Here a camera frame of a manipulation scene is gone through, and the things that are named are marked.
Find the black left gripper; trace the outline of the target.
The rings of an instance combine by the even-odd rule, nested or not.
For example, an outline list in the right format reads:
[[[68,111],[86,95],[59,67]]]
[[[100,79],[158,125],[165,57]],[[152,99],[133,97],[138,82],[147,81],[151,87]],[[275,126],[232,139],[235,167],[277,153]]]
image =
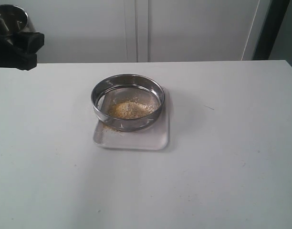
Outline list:
[[[37,66],[37,51],[44,46],[44,34],[40,32],[20,32],[13,36],[13,43],[0,42],[0,68],[15,68],[29,71]]]

